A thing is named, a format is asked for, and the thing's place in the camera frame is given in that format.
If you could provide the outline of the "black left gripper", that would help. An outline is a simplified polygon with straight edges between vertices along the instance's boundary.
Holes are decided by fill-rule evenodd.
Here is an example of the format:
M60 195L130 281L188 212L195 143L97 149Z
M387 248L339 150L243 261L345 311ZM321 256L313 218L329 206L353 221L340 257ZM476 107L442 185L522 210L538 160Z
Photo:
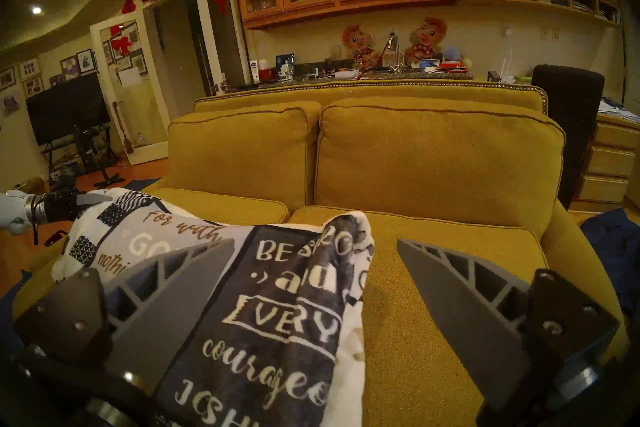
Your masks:
M113 198L98 193L80 193L79 190L56 190L46 193L42 200L43 224L59 221L74 221L80 207L112 202Z

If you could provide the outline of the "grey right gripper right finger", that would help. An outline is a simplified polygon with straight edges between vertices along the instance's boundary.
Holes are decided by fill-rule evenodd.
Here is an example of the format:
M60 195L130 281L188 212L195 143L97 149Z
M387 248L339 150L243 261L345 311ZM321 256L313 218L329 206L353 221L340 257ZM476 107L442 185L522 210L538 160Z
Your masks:
M488 260L408 239L397 251L484 398L481 411L562 411L603 378L620 321L551 269L530 283Z

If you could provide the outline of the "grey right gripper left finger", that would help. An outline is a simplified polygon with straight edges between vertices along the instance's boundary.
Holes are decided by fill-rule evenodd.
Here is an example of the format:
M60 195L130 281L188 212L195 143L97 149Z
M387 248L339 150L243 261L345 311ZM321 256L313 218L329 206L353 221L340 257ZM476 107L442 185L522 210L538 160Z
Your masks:
M47 358L159 381L235 252L221 239L155 255L102 283L95 268L56 284L15 322Z

